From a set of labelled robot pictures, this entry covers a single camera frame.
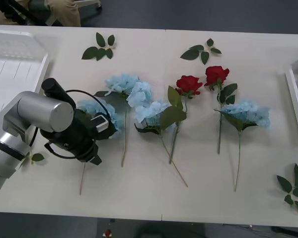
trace gray floor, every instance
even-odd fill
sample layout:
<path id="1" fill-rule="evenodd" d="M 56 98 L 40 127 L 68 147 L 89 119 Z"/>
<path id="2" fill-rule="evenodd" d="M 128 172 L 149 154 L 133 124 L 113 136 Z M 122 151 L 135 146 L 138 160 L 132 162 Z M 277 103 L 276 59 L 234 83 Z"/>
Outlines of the gray floor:
<path id="1" fill-rule="evenodd" d="M 82 26 L 298 34 L 298 0 L 102 0 L 80 9 Z M 0 238 L 277 238 L 270 227 L 0 213 Z"/>
<path id="2" fill-rule="evenodd" d="M 0 213 L 0 238 L 281 238 L 270 227 Z"/>
<path id="3" fill-rule="evenodd" d="M 298 34 L 298 0 L 101 0 L 80 13 L 86 27 Z"/>

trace black cable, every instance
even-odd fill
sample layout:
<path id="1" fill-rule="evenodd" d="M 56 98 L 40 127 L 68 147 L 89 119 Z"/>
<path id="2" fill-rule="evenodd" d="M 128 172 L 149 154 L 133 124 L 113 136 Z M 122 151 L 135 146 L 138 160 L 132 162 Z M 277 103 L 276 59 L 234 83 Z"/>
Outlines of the black cable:
<path id="1" fill-rule="evenodd" d="M 89 93 L 87 93 L 87 92 L 85 92 L 85 91 L 77 90 L 77 89 L 67 90 L 67 91 L 65 91 L 65 92 L 67 92 L 67 93 L 70 93 L 70 92 L 84 93 L 84 94 L 86 94 L 86 95 L 92 97 L 93 99 L 95 99 L 95 100 L 101 105 L 101 107 L 102 107 L 102 108 L 104 109 L 104 111 L 106 112 L 106 115 L 110 118 L 110 115 L 109 115 L 107 109 L 105 108 L 105 106 L 104 106 L 104 105 L 103 105 L 103 104 L 102 104 L 102 103 L 101 103 L 95 96 L 93 96 L 93 95 L 91 95 L 91 94 L 89 94 Z"/>
<path id="2" fill-rule="evenodd" d="M 29 146 L 30 147 L 32 147 L 32 145 L 33 145 L 33 143 L 34 143 L 34 140 L 35 140 L 35 138 L 36 138 L 36 134 L 38 133 L 38 130 L 39 130 L 39 128 L 35 128 L 35 130 L 34 130 L 34 134 L 33 134 L 33 137 L 32 137 L 32 140 L 31 140 L 31 142 L 30 142 L 30 144 L 29 144 Z"/>

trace chair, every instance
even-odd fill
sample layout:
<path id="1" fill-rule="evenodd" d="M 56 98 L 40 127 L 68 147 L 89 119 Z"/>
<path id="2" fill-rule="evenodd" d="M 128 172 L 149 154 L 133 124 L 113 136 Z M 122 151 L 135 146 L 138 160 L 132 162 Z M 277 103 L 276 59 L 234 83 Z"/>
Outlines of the chair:
<path id="1" fill-rule="evenodd" d="M 97 4 L 96 9 L 102 9 L 100 0 L 78 0 L 74 2 L 78 8 Z M 49 9 L 45 7 L 44 0 L 32 0 L 29 3 L 29 10 L 22 7 L 15 0 L 0 0 L 0 11 L 4 13 L 6 18 L 17 22 L 19 25 L 26 25 L 26 19 L 21 17 L 16 10 L 22 13 L 30 24 L 37 26 L 52 26 L 56 21 Z"/>

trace person's leg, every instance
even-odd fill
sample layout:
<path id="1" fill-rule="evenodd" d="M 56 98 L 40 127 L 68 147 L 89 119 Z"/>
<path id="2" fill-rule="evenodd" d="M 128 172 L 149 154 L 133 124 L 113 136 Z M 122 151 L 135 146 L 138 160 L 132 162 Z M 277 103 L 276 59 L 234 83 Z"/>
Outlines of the person's leg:
<path id="1" fill-rule="evenodd" d="M 80 26 L 80 16 L 74 0 L 45 0 L 45 5 L 63 26 Z"/>

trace flower stem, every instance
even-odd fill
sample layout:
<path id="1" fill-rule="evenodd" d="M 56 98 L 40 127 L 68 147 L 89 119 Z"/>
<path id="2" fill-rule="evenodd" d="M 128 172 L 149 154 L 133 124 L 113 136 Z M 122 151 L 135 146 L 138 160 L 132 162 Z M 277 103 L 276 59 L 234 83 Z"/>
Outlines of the flower stem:
<path id="1" fill-rule="evenodd" d="M 237 181 L 238 181 L 238 174 L 239 174 L 239 164 L 240 164 L 240 141 L 241 141 L 241 136 L 242 136 L 242 131 L 239 131 L 239 132 L 238 132 L 238 148 L 239 148 L 239 153 L 238 153 L 238 168 L 237 168 L 237 176 L 236 176 L 236 182 L 235 182 L 234 192 L 236 192 Z"/>
<path id="2" fill-rule="evenodd" d="M 187 100 L 188 100 L 188 98 L 184 97 L 185 113 L 188 112 Z"/>
<path id="3" fill-rule="evenodd" d="M 177 135 L 179 133 L 180 123 L 177 122 L 176 125 L 177 125 L 177 129 L 175 130 L 175 134 L 174 134 L 174 138 L 173 138 L 173 142 L 172 142 L 172 148 L 171 148 L 171 155 L 170 155 L 169 164 L 172 163 L 173 153 L 174 153 L 174 148 L 175 148 L 175 141 L 176 141 Z"/>
<path id="4" fill-rule="evenodd" d="M 220 149 L 221 149 L 221 134 L 222 134 L 222 114 L 220 113 L 220 129 L 219 129 L 219 140 L 218 140 L 218 154 L 220 154 Z"/>
<path id="5" fill-rule="evenodd" d="M 84 174 L 85 174 L 85 167 L 86 167 L 86 162 L 84 163 L 84 169 L 83 173 L 81 175 L 81 180 L 80 180 L 80 186 L 79 186 L 79 194 L 81 195 L 81 191 L 83 190 L 83 180 L 84 180 Z"/>
<path id="6" fill-rule="evenodd" d="M 161 141 L 162 141 L 162 144 L 163 144 L 164 149 L 165 149 L 166 152 L 168 153 L 169 158 L 171 158 L 171 155 L 170 155 L 170 153 L 169 153 L 169 151 L 168 151 L 168 149 L 167 149 L 167 147 L 166 147 L 166 145 L 165 145 L 165 143 L 164 143 L 164 141 L 163 141 L 162 136 L 160 136 L 160 138 L 161 138 Z M 185 184 L 187 187 L 189 187 L 188 184 L 187 184 L 187 182 L 184 180 L 183 176 L 181 175 L 180 171 L 178 170 L 177 166 L 175 165 L 174 161 L 173 161 L 173 160 L 171 160 L 171 161 L 172 161 L 172 163 L 173 163 L 175 169 L 177 170 L 178 174 L 179 174 L 180 177 L 182 178 L 182 181 L 184 182 L 184 184 Z"/>
<path id="7" fill-rule="evenodd" d="M 121 167 L 124 166 L 124 161 L 125 161 L 125 157 L 126 157 L 126 152 L 127 152 L 127 110 L 128 110 L 128 104 L 127 101 L 125 100 L 125 148 L 124 148 L 124 154 L 123 154 L 123 158 L 121 160 Z"/>

